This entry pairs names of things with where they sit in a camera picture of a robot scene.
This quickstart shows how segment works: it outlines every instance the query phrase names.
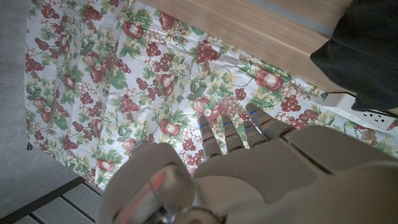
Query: metal grate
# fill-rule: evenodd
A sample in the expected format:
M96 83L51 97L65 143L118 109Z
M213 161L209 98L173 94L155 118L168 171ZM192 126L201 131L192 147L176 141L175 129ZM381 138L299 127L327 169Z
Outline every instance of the metal grate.
M101 196L92 191L86 185L80 184L63 194L62 197L68 200L69 203L73 204L73 206L86 213L93 220L97 217Z
M24 218L18 220L15 224L39 224L39 223L35 221L32 217L27 215Z
M58 197L50 203L32 212L38 219L49 224L92 224L93 222L68 204L64 199Z

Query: green leaf print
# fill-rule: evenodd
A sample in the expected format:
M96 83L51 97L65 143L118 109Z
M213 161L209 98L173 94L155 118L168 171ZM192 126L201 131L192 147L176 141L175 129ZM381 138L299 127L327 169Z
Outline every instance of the green leaf print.
M55 34L49 32L46 28L41 28L42 31L42 39L44 40L50 40L50 39L55 39L57 36Z
M111 85L117 90L122 90L123 88L128 87L126 77L122 71L117 71L116 74L111 77Z
M138 26L141 26L142 28L147 30L150 28L150 25L152 24L152 17L148 14L148 12L145 9L138 9L137 12L132 17L132 21Z
M390 145L390 136L384 138L381 142L376 145L376 148L388 154L394 153L394 148Z
M345 127L346 127L346 128L350 128L350 129L353 129L353 128L357 127L357 124L356 124L355 122L353 122L353 121L347 121L347 122L345 123Z
M160 12L159 10L155 10L154 12L154 16L159 17L161 15L162 12Z
M120 155L116 150L111 149L108 153L100 154L100 159L103 159L108 162L113 162L115 164L119 164L122 162L123 156Z
M149 70L148 67L144 68L144 73L142 74L142 77L145 78L146 80L150 79L150 78L155 78L156 74Z
M196 34L196 35L203 35L204 34L204 32L202 31L202 30L200 30L200 29L196 29L196 28L194 28L194 27L191 27L192 28L192 30L193 30L193 32Z
M61 115L58 119L54 117L54 122L61 130L66 130L68 128L67 119L64 115Z
M94 44L95 43L93 40L89 40L87 44L83 43L82 48L80 50L80 55L86 55L86 54L92 52Z
M311 110L316 113L317 115L320 115L321 112L321 108L318 105L315 105L313 103L311 103Z

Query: robotic hand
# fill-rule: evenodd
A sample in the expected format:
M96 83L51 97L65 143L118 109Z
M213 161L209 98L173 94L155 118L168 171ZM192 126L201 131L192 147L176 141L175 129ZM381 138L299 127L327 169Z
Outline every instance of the robotic hand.
M223 116L223 155L198 122L206 162L193 177L167 143L140 142L110 180L98 223L396 223L398 162L329 128L303 130L248 104L245 149Z

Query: red fruit print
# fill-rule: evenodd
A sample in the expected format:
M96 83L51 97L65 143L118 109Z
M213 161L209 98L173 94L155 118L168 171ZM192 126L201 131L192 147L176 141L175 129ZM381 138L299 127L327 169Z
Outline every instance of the red fruit print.
M127 139L127 140L125 140L124 149L129 151L129 152L131 152L135 143L137 143L137 141L135 139Z
M269 91L278 91L283 84L283 79L273 73L260 69L254 77L257 85L266 87Z
M299 105L299 101L296 100L296 95L291 95L290 97L285 97L280 104L283 112L290 112L290 111L300 111L301 106Z
M164 88L167 88L173 85L174 78L175 78L174 75L163 74L160 78L160 83Z
M127 21L124 23L123 32L130 37L140 39L144 33L144 29L133 22Z
M149 142L154 142L155 141L154 134L149 134L148 135L148 141Z
M97 167L106 172L111 172L114 169L114 163L103 159L97 159Z
M85 21L100 21L102 16L102 13L95 10L93 6L87 5L84 13Z
M166 130L166 125L169 123L169 121L167 119L163 119L160 122L160 130L164 133L167 134L167 130Z
M63 54L67 54L69 52L70 45L69 45L69 37L66 36L65 34L62 34L60 36L60 45L61 45L60 51Z
M105 76L106 71L108 70L108 61L103 60L101 64L96 64L90 70L90 77L93 82L97 83L102 81Z
M163 93L164 93L165 96L170 96L172 94L172 92L173 92L173 89L174 89L174 86L171 85L171 86L169 86L167 88L163 87L162 90L163 90Z
M79 147L77 143L72 142L69 139L69 136L65 136L65 138L63 139L63 146L66 151L69 151L71 149L77 149Z
M98 59L98 54L96 52L87 53L85 56L85 61L91 68L95 66L95 60Z
M58 15L57 13L55 13L55 10L51 7L50 4L44 4L42 5L42 15L43 17L45 17L46 19L59 19L60 15Z
M138 105L137 103L133 102L127 94L123 96L123 98L120 100L120 105L123 113L129 113L133 111L139 111L141 106Z
M244 98L246 97L246 93L244 92L244 89L242 89L242 88L236 89L235 94L236 94L237 100L244 100Z
M210 101L207 98L207 96L199 97L199 98L195 99L193 108L195 109L196 112L203 115L203 114L205 114L204 105L209 105L209 102Z
M119 6L119 0L110 0L109 3L111 6L114 6L114 7Z
M163 29L169 30L174 25L174 17L167 15L166 13L162 12L159 16L159 22Z
M51 121L51 112L46 112L45 110L42 110L40 112L40 116L42 117L43 121L46 123Z
M35 100L35 105L36 105L36 107L38 107L38 109L40 109L40 110L42 110L42 109L44 109L44 105L47 103L47 100L43 97L43 96L41 96L41 97L39 97L39 98L37 98L36 100Z
M220 57L221 54L207 42L203 42L203 45L198 47L198 63L218 60Z
M155 42L152 42L147 45L146 52L147 52L148 57L159 56L162 54L162 52L157 48L157 45Z
M398 120L395 120L389 127L387 130L392 130L394 127L398 126Z
M74 78L70 78L68 75L63 77L63 84L71 90L74 90L76 87L76 82Z
M170 136L176 136L180 133L180 126L168 123L166 125L166 133L169 134Z

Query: gray floor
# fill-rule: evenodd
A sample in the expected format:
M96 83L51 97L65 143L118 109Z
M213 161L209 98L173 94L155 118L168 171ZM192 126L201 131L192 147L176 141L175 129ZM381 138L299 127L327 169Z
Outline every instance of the gray floor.
M28 0L0 0L0 218L77 178L40 150L26 150L24 54L28 4Z

